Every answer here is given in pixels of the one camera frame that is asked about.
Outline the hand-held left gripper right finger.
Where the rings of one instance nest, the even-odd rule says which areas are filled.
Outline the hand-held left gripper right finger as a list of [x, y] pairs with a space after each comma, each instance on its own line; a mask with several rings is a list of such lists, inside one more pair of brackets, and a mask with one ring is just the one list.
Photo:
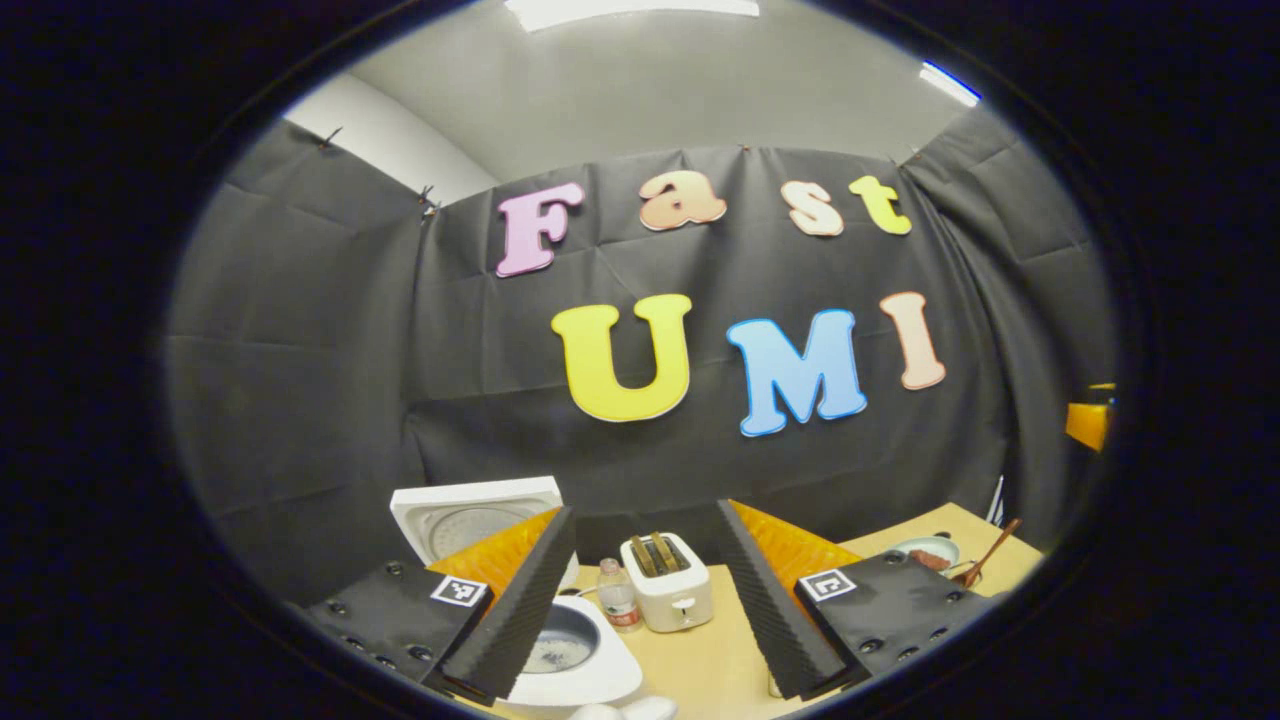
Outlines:
[[731, 498], [716, 505], [719, 555], [783, 698], [812, 700], [891, 673], [997, 607], [919, 559], [863, 559]]

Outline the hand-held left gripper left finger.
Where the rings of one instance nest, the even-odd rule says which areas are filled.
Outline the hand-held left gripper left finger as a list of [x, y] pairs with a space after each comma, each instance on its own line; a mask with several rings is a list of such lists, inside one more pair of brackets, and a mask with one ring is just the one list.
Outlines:
[[540, 512], [424, 568], [389, 562], [308, 609], [346, 648], [471, 701], [504, 698], [576, 551], [575, 512]]

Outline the brown wooden spoon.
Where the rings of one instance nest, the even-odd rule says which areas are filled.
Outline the brown wooden spoon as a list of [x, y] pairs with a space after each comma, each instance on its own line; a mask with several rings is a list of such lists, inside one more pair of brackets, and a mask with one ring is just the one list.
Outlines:
[[986, 569], [988, 561], [996, 555], [996, 552], [1005, 544], [1005, 542], [1012, 537], [1016, 530], [1021, 527], [1023, 520], [1020, 518], [1014, 518], [1000, 533], [998, 538], [992, 543], [992, 546], [986, 551], [986, 553], [974, 561], [969, 568], [978, 566], [982, 571]]

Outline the small heap of white rice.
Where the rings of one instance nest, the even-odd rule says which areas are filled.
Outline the small heap of white rice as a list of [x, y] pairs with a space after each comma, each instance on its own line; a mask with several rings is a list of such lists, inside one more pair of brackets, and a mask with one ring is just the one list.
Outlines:
[[596, 643], [594, 635], [545, 630], [535, 641], [522, 674], [545, 675], [576, 669], [595, 653]]

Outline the white rice cooker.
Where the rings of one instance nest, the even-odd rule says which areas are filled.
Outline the white rice cooker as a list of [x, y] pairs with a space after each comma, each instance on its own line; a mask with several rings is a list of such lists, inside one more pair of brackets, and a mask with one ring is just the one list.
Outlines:
[[[448, 559], [563, 505], [553, 477], [397, 489], [390, 511], [406, 539], [426, 564]], [[643, 671], [621, 638], [605, 626], [604, 614], [567, 592], [580, 564], [570, 555], [561, 565], [561, 597], [548, 611], [545, 630], [594, 635], [595, 653], [566, 673], [516, 676], [503, 702], [531, 711], [580, 705], [608, 705], [640, 688]]]

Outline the clear plastic water bottle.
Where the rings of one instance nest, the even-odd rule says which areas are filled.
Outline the clear plastic water bottle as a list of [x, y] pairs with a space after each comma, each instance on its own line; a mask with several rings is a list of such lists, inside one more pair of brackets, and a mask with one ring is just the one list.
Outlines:
[[625, 566], [616, 559], [599, 562], [596, 598], [608, 623], [620, 633], [641, 628], [643, 619], [636, 592]]

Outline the white toaster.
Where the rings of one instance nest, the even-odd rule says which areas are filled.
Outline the white toaster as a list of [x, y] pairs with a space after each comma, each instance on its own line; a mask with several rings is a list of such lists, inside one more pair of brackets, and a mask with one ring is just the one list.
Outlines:
[[658, 533], [672, 539], [690, 569], [645, 578], [632, 556], [628, 539], [620, 544], [620, 559], [634, 584], [646, 626], [657, 633], [675, 633], [709, 623], [714, 615], [714, 602], [707, 565], [681, 537], [669, 532]]

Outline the black backdrop cloth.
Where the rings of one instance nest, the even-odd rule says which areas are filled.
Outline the black backdrop cloth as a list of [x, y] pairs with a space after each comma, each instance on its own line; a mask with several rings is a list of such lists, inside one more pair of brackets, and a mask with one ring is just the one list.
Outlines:
[[579, 556], [718, 498], [829, 541], [995, 487], [1048, 550], [1085, 496], [1068, 405], [1121, 366], [1092, 224], [988, 111], [897, 167], [662, 149], [433, 219], [280, 120], [228, 170], [164, 340], [189, 480], [270, 589], [410, 559], [398, 488], [554, 477]]

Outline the small ceiling light panel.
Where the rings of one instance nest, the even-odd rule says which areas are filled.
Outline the small ceiling light panel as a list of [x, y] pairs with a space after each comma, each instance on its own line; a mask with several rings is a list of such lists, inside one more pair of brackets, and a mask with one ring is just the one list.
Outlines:
[[965, 108], [975, 108], [982, 100], [977, 91], [931, 61], [922, 63], [919, 78]]

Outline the large ceiling light panel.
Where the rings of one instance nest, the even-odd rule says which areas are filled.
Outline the large ceiling light panel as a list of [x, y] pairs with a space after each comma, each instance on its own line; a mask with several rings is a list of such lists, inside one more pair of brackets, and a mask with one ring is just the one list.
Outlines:
[[504, 0], [504, 6], [529, 33], [580, 20], [646, 12], [695, 12], [746, 18], [758, 18], [762, 13], [756, 0]]

